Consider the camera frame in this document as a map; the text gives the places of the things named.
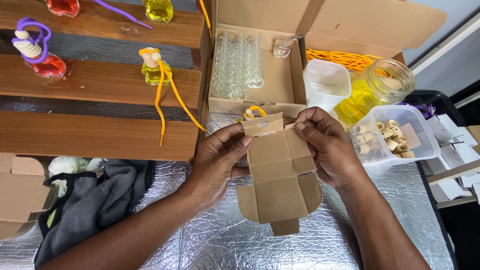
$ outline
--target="car air freshener bottle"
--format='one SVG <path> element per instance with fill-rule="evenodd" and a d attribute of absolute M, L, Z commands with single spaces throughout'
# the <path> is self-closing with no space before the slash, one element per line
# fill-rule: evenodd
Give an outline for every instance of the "car air freshener bottle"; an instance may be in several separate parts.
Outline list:
<path fill-rule="evenodd" d="M 154 49 L 152 47 L 148 47 L 146 49 L 154 52 L 160 52 L 159 49 Z M 151 86 L 157 86 L 160 83 L 160 65 L 157 61 L 152 59 L 152 55 L 149 53 L 142 53 L 142 58 L 144 59 L 144 63 L 142 65 L 142 73 L 143 75 L 145 75 L 145 81 Z M 164 61 L 162 61 L 162 63 L 165 66 L 165 71 L 168 72 L 170 76 L 172 76 L 172 69 L 170 68 L 170 66 Z M 166 86 L 169 83 L 170 80 L 167 78 L 167 76 L 164 76 L 162 85 Z"/>
<path fill-rule="evenodd" d="M 143 0 L 147 17 L 154 22 L 168 24 L 173 17 L 170 0 Z"/>
<path fill-rule="evenodd" d="M 30 36 L 24 29 L 29 26 L 37 26 L 40 32 L 38 37 Z M 48 40 L 52 32 L 50 29 L 32 18 L 20 19 L 15 31 L 16 38 L 12 39 L 13 45 L 22 53 L 25 64 L 35 70 L 37 75 L 44 78 L 61 78 L 67 67 L 60 57 L 48 52 Z M 43 50 L 38 43 L 43 40 Z"/>
<path fill-rule="evenodd" d="M 48 9 L 57 16 L 75 17 L 80 11 L 78 0 L 45 0 Z"/>

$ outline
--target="open cardboard box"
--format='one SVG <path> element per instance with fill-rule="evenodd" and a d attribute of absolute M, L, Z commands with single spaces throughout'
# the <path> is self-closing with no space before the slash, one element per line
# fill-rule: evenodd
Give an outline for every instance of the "open cardboard box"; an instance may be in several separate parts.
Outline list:
<path fill-rule="evenodd" d="M 402 63 L 401 50 L 418 48 L 447 18 L 439 9 L 405 0 L 316 1 L 323 5 L 305 35 L 306 47 L 375 55 Z"/>
<path fill-rule="evenodd" d="M 307 108 L 300 49 L 295 36 L 305 35 L 310 22 L 304 17 L 316 16 L 315 5 L 316 0 L 311 3 L 310 0 L 216 0 L 213 7 L 214 37 L 223 31 L 232 38 L 239 33 L 247 39 L 258 34 L 262 41 L 265 84 L 260 89 L 248 88 L 246 100 L 235 100 L 212 97 L 211 81 L 209 111 L 242 114 L 250 106 L 258 105 L 267 114 L 283 112 L 285 117 L 295 118 Z M 291 40 L 290 55 L 284 59 L 273 56 L 278 37 Z"/>
<path fill-rule="evenodd" d="M 299 232 L 299 218 L 320 206 L 322 189 L 307 143 L 294 130 L 283 126 L 282 113 L 243 121 L 252 137 L 247 160 L 253 185 L 237 187 L 240 212 L 260 224 L 270 223 L 275 236 Z"/>
<path fill-rule="evenodd" d="M 0 153 L 0 241 L 22 236 L 53 206 L 58 189 L 43 185 L 45 174 L 34 158 Z"/>

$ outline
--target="wooden board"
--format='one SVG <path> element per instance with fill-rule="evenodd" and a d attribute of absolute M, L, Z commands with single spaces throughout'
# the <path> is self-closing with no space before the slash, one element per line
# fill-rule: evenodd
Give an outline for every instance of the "wooden board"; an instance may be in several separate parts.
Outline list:
<path fill-rule="evenodd" d="M 0 111 L 0 152 L 135 160 L 188 161 L 198 128 L 167 121 Z"/>
<path fill-rule="evenodd" d="M 153 27 L 152 30 L 95 2 L 81 0 L 79 3 L 80 12 L 75 18 L 69 18 L 54 15 L 42 1 L 21 0 L 20 3 L 19 0 L 1 0 L 0 28 L 16 29 L 18 20 L 28 16 L 57 33 L 200 48 L 204 24 L 202 13 L 174 11 L 172 20 L 163 25 L 150 21 L 145 15 L 143 5 L 106 2 Z M 36 30 L 36 28 L 27 28 L 27 30 Z"/>
<path fill-rule="evenodd" d="M 67 73 L 63 78 L 45 79 L 26 66 L 21 56 L 0 54 L 0 95 L 155 104 L 157 87 L 145 82 L 140 65 L 72 59 L 65 63 Z M 184 69 L 172 72 L 183 102 L 196 109 L 201 72 Z M 171 85 L 162 87 L 160 104 L 180 107 Z"/>

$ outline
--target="cloth rag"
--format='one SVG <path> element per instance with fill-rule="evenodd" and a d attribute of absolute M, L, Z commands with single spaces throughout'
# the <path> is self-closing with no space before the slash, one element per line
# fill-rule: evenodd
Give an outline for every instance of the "cloth rag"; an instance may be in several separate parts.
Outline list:
<path fill-rule="evenodd" d="M 35 268 L 132 214 L 152 184 L 153 164 L 109 159 L 98 179 L 94 172 L 80 172 L 45 180 L 44 185 L 66 180 L 67 192 L 40 215 L 43 242 L 35 256 Z"/>

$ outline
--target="red liquid bottle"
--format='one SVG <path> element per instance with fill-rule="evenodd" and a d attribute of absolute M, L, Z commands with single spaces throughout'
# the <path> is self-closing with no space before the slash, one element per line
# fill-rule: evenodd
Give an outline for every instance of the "red liquid bottle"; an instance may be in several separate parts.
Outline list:
<path fill-rule="evenodd" d="M 45 0 L 48 9 L 57 16 L 75 17 L 80 10 L 78 0 Z"/>
<path fill-rule="evenodd" d="M 47 58 L 41 63 L 33 64 L 25 61 L 25 64 L 35 70 L 35 73 L 44 78 L 62 78 L 67 70 L 63 60 L 53 53 L 48 53 Z"/>

